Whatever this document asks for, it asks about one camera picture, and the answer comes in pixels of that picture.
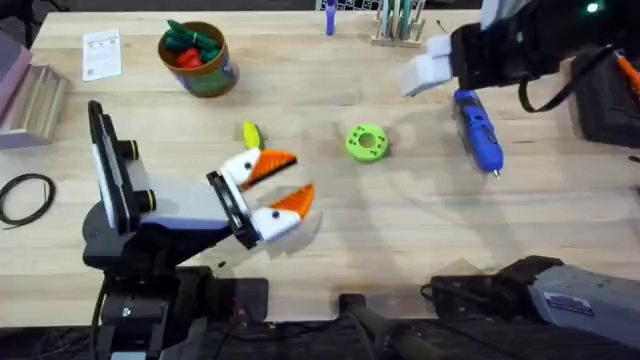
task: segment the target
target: blue pen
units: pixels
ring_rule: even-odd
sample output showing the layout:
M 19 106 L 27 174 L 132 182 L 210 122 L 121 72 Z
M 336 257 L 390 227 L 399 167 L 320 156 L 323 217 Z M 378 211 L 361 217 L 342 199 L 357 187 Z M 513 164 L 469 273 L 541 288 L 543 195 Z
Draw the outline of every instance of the blue pen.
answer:
M 327 35 L 331 36 L 336 30 L 336 0 L 327 0 Z
M 475 91 L 456 90 L 454 99 L 463 126 L 464 140 L 473 152 L 478 167 L 500 179 L 504 154 L 478 95 Z

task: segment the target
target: green 3d printed ring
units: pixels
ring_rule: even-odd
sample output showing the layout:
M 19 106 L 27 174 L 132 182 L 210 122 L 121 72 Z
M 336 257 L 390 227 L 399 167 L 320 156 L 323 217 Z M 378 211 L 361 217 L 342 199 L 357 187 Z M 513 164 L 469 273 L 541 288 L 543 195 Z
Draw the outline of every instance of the green 3d printed ring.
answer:
M 375 125 L 356 125 L 347 133 L 347 151 L 356 160 L 374 162 L 380 160 L 389 148 L 389 139 L 382 128 Z

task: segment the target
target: sticker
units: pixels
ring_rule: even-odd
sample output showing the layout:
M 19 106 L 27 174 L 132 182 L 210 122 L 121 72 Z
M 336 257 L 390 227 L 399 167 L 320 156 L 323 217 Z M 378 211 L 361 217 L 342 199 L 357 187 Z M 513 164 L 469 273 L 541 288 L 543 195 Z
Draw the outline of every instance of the sticker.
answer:
M 224 55 L 222 66 L 215 71 L 199 75 L 199 76 L 183 76 L 176 74 L 178 81 L 186 89 L 197 93 L 210 93 L 217 91 L 225 86 L 233 79 L 233 66 L 229 62 L 229 54 Z
M 549 307 L 589 317 L 595 316 L 591 309 L 591 304 L 587 300 L 550 292 L 544 293 L 544 299 Z
M 231 62 L 229 61 L 229 52 L 224 54 L 224 59 L 222 60 L 222 72 L 229 78 L 233 78 L 233 67 L 231 66 Z

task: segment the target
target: paper card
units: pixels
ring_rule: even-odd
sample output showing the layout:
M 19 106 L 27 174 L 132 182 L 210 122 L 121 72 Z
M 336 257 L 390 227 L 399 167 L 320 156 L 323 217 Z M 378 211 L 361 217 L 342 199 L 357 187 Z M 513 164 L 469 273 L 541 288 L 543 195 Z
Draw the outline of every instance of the paper card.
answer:
M 92 81 L 122 74 L 118 29 L 86 33 L 82 38 L 82 80 Z

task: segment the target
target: green light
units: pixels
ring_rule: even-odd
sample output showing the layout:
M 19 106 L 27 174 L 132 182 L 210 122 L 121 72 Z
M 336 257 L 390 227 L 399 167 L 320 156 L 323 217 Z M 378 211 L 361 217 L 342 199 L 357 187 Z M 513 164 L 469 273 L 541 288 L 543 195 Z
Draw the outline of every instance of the green light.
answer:
M 598 5 L 598 3 L 591 3 L 587 6 L 587 12 L 589 14 L 593 14 L 595 12 L 597 12 L 598 10 L 600 10 L 600 5 Z

